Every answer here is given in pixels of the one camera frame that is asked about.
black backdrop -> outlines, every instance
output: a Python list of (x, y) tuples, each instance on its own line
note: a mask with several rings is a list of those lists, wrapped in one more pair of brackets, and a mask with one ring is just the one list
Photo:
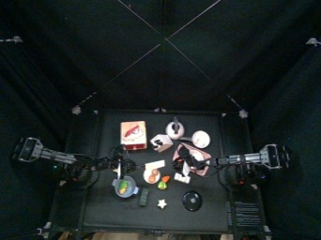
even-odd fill
[(50, 207), (48, 166), (13, 166), (14, 141), (38, 136), (62, 150), (70, 107), (97, 93), (82, 108), (242, 106), (254, 149), (292, 150), (290, 171), (264, 187), (270, 227), (319, 239), (321, 49), (304, 44), (319, 13), (311, 0), (1, 2), (0, 39), (24, 42), (0, 42), (0, 232), (42, 226)]

lid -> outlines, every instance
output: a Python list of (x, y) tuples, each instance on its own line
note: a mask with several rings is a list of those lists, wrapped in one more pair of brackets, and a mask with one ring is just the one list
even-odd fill
[(181, 201), (188, 211), (195, 212), (199, 210), (201, 206), (201, 197), (196, 191), (191, 190), (185, 192)]

red box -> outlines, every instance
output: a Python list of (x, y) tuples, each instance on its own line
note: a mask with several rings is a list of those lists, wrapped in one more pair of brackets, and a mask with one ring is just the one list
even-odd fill
[(126, 150), (147, 148), (144, 121), (120, 123), (120, 143), (125, 145)]

green object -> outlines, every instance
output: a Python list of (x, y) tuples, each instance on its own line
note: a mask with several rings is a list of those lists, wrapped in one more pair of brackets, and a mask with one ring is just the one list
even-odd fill
[(121, 180), (118, 183), (118, 193), (124, 194), (128, 187), (128, 181)]
[(167, 184), (163, 181), (160, 181), (157, 184), (157, 189), (164, 190), (165, 188), (167, 188)]
[(139, 205), (145, 206), (147, 205), (147, 196), (148, 196), (148, 190), (143, 188), (141, 194), (140, 194), (140, 200), (139, 200)]

small box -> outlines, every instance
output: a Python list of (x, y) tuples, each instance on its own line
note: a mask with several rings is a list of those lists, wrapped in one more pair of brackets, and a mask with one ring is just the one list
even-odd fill
[(152, 148), (157, 153), (163, 152), (172, 146), (171, 138), (167, 135), (157, 134), (151, 140)]
[(120, 143), (125, 145), (126, 150), (147, 148), (144, 121), (120, 123)]

